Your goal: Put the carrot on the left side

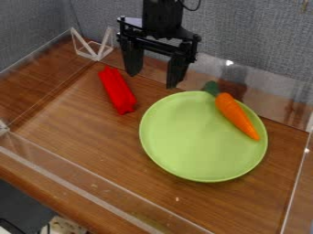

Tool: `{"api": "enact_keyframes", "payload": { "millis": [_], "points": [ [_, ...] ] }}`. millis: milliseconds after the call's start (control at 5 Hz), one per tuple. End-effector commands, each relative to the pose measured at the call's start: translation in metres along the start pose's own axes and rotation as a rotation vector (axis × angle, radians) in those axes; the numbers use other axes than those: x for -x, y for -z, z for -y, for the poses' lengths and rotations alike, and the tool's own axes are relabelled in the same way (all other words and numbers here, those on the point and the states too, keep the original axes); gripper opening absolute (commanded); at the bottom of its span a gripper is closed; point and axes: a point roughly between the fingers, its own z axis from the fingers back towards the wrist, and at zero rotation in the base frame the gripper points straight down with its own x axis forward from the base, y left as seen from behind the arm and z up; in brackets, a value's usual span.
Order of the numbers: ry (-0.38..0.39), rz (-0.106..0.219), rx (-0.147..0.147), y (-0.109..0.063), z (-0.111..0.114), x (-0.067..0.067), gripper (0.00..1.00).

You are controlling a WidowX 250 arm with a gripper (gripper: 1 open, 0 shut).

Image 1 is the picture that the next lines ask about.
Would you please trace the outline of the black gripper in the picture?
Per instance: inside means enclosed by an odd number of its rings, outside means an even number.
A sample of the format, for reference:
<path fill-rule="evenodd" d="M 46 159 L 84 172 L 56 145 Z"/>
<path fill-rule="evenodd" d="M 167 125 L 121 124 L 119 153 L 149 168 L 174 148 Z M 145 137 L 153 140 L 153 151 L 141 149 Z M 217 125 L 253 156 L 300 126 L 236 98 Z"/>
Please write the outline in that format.
<path fill-rule="evenodd" d="M 142 19 L 121 16 L 118 18 L 125 69 L 129 75 L 135 76 L 143 68 L 145 49 L 166 56 L 167 62 L 166 88 L 174 89 L 183 81 L 190 66 L 189 57 L 197 54 L 198 43 L 202 38 L 183 27 L 173 31 L 159 32 L 143 28 Z"/>

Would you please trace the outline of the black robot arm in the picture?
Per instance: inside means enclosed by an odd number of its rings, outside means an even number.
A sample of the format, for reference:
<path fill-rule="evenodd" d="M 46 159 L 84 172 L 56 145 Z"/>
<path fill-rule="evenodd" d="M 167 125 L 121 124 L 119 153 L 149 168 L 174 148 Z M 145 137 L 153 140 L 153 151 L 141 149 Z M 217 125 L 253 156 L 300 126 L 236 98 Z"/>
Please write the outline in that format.
<path fill-rule="evenodd" d="M 167 89 L 175 88 L 183 81 L 202 40 L 199 35 L 182 27 L 185 9 L 189 7 L 183 0 L 143 0 L 141 18 L 118 18 L 118 41 L 126 72 L 130 76 L 141 72 L 146 50 L 167 56 Z"/>

